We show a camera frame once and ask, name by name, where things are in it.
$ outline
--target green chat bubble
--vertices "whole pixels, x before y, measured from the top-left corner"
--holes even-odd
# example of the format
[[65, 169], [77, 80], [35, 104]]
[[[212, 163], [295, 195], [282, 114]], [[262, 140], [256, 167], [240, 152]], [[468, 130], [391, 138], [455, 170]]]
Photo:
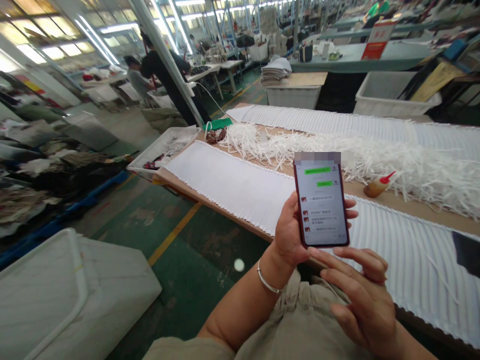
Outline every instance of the green chat bubble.
[[316, 169], [305, 170], [305, 175], [322, 174], [322, 173], [329, 173], [329, 172], [330, 172], [330, 167], [319, 167]]
[[332, 185], [333, 185], [333, 181], [320, 181], [316, 183], [317, 188], [321, 188], [324, 186], [332, 186]]

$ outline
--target yellow floor line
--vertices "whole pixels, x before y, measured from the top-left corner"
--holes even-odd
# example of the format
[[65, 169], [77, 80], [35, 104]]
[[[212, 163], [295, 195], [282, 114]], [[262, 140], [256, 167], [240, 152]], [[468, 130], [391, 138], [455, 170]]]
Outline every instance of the yellow floor line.
[[[260, 81], [260, 78], [258, 78], [257, 80], [255, 80], [254, 82], [252, 82], [250, 85], [248, 85], [245, 89], [243, 89], [241, 92], [239, 92], [237, 95], [235, 95], [230, 101], [228, 101], [225, 105], [223, 105], [221, 108], [222, 109], [225, 109], [228, 105], [230, 105], [236, 98], [238, 98], [239, 96], [243, 95], [248, 89], [250, 89], [254, 84], [258, 83]], [[211, 118], [213, 118], [214, 116], [218, 115], [220, 113], [220, 109], [218, 109], [217, 111], [215, 111], [212, 115], [210, 115]]]
[[259, 97], [257, 97], [253, 102], [256, 103], [256, 104], [258, 104], [259, 102], [262, 101], [263, 98], [264, 98], [264, 95], [262, 94], [262, 95], [260, 95]]
[[124, 182], [122, 182], [121, 184], [119, 184], [119, 185], [115, 188], [115, 190], [118, 190], [118, 189], [123, 188], [123, 187], [124, 187], [125, 185], [127, 185], [127, 183], [128, 183], [130, 180], [132, 180], [134, 177], [135, 177], [135, 174], [130, 174], [130, 176], [128, 177], [128, 179], [125, 180]]
[[161, 243], [161, 245], [155, 250], [155, 252], [150, 256], [148, 259], [148, 264], [153, 266], [157, 260], [162, 256], [162, 254], [167, 250], [170, 244], [175, 240], [177, 235], [182, 231], [182, 229], [189, 223], [189, 221], [194, 217], [195, 213], [200, 209], [202, 204], [197, 202], [193, 207], [190, 209], [189, 212], [183, 217], [183, 219], [178, 223], [177, 226], [173, 229], [173, 231], [168, 234], [166, 239]]

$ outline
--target red phone case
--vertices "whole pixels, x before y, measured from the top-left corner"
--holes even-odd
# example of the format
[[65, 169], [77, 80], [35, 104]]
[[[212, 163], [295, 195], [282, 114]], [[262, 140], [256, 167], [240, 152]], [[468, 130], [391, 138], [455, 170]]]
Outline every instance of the red phone case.
[[[338, 164], [338, 173], [342, 173], [342, 167], [340, 164]], [[299, 192], [299, 182], [297, 180], [297, 167], [295, 166], [295, 163], [293, 163], [293, 174], [295, 176], [295, 188], [296, 188], [296, 196], [297, 196], [297, 201], [298, 201], [298, 211], [301, 211], [301, 202], [300, 202], [300, 192]], [[342, 176], [340, 176], [340, 187], [341, 187], [341, 197], [342, 199], [345, 199], [344, 195], [344, 180]], [[349, 224], [347, 221], [347, 209], [345, 209], [345, 202], [342, 202], [343, 206], [343, 217], [345, 219], [345, 228], [346, 228], [346, 243], [345, 244], [326, 244], [326, 245], [307, 245], [305, 243], [305, 238], [304, 238], [304, 218], [302, 214], [299, 214], [298, 216], [298, 225], [299, 225], [299, 230], [300, 230], [300, 239], [301, 243], [303, 244], [304, 247], [308, 248], [309, 246], [312, 248], [335, 248], [335, 247], [347, 247], [350, 245], [350, 234], [349, 234]]]

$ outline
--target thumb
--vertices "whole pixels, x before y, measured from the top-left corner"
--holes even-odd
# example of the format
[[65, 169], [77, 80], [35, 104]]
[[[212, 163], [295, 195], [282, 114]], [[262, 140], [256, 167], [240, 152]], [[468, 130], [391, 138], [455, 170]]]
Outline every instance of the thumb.
[[368, 341], [363, 335], [355, 315], [346, 306], [338, 303], [332, 303], [330, 310], [345, 335], [355, 344], [368, 349]]
[[297, 198], [297, 192], [294, 191], [290, 194], [290, 197], [283, 204], [280, 217], [287, 216], [291, 218], [294, 215], [294, 213], [297, 211], [298, 205], [299, 205], [299, 201]]

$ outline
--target red cap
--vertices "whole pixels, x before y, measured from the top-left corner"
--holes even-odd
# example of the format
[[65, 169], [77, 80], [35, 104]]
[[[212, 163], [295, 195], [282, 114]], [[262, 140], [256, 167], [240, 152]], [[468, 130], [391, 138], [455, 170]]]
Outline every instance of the red cap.
[[391, 173], [390, 175], [388, 175], [388, 176], [381, 177], [381, 178], [380, 178], [380, 182], [381, 182], [382, 184], [388, 184], [388, 183], [390, 182], [390, 178], [392, 177], [393, 174], [395, 174], [395, 171], [392, 172], [392, 173]]

